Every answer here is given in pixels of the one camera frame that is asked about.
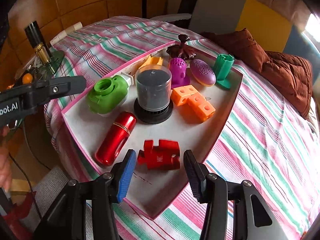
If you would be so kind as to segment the person left hand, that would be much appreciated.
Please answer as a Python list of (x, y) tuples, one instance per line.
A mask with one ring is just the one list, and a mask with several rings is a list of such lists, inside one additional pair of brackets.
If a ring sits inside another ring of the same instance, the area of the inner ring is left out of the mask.
[(11, 163), (9, 159), (9, 150), (5, 137), (9, 133), (9, 128), (1, 128), (1, 148), (0, 148), (0, 187), (9, 192), (12, 184)]

